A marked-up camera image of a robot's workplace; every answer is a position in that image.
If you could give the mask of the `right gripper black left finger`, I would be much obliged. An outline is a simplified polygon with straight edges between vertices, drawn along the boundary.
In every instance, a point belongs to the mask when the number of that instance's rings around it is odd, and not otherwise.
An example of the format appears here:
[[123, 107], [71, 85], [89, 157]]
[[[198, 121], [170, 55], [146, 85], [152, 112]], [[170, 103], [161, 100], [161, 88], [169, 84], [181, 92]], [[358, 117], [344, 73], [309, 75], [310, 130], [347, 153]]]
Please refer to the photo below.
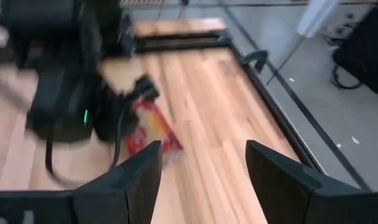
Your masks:
[[78, 224], [150, 224], [163, 166], [161, 142], [79, 187], [73, 194]]

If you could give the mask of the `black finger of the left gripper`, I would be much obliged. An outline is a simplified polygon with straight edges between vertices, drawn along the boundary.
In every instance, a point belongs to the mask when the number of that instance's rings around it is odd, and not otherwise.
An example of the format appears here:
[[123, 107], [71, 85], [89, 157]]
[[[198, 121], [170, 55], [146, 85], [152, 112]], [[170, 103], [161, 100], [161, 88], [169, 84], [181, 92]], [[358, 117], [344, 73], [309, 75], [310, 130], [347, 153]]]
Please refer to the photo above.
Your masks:
[[153, 79], [148, 74], [142, 74], [135, 80], [133, 89], [122, 93], [122, 96], [125, 101], [135, 101], [140, 98], [143, 101], [154, 101], [159, 97], [159, 91]]

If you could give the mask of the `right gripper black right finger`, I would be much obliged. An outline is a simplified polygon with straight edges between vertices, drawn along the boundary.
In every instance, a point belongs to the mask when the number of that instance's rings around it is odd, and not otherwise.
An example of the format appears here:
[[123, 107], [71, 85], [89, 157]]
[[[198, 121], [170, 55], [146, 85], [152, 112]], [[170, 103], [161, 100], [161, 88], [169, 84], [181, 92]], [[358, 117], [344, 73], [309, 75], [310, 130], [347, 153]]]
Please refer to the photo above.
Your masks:
[[363, 192], [254, 140], [246, 142], [245, 160], [268, 224], [306, 224], [317, 190], [332, 197]]

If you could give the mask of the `red popcorn bag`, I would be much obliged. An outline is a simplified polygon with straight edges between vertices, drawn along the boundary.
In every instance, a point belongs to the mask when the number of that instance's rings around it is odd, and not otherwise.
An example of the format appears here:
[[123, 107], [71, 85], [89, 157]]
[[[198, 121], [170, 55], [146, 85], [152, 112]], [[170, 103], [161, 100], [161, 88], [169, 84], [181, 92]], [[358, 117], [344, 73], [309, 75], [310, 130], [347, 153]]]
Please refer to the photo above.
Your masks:
[[181, 143], [155, 103], [137, 101], [134, 109], [139, 123], [133, 133], [126, 138], [130, 156], [135, 155], [153, 141], [161, 141], [161, 150], [164, 155], [172, 155], [183, 150]]

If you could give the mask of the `black floor equipment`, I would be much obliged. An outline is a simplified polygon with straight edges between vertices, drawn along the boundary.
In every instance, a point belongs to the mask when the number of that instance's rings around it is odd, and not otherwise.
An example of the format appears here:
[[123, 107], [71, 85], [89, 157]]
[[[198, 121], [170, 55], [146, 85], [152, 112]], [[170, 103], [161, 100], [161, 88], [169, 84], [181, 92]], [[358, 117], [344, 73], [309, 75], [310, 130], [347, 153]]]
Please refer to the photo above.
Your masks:
[[[365, 84], [378, 94], [378, 6], [373, 7], [333, 53], [333, 85], [352, 90]], [[359, 80], [353, 86], [339, 82], [338, 68]]]

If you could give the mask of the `white equipment box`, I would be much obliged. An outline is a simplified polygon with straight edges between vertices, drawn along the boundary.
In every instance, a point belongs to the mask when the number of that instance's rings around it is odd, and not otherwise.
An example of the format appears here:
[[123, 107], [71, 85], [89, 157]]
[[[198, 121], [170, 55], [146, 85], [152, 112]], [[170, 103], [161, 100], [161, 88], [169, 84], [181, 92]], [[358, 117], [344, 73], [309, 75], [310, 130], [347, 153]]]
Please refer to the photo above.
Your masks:
[[332, 38], [344, 38], [357, 26], [374, 5], [370, 1], [339, 3], [326, 21], [321, 33]]

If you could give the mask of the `white container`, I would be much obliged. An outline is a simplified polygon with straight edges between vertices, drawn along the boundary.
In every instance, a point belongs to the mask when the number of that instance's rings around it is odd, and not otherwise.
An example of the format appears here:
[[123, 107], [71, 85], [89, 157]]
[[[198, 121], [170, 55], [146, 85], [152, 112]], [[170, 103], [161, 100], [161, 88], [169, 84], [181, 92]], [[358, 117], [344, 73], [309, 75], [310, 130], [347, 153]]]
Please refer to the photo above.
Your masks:
[[307, 39], [313, 38], [338, 6], [339, 0], [309, 0], [296, 32]]

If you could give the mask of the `black frame clamp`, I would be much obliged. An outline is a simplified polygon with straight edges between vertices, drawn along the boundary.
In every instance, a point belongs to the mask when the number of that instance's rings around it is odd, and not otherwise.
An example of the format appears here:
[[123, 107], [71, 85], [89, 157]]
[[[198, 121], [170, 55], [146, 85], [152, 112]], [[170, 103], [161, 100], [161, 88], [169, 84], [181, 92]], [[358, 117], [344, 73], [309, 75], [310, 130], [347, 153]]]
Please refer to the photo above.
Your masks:
[[268, 60], [268, 56], [269, 53], [267, 50], [257, 50], [241, 57], [239, 63], [241, 65], [249, 65], [251, 62], [256, 61], [254, 69], [260, 73]]

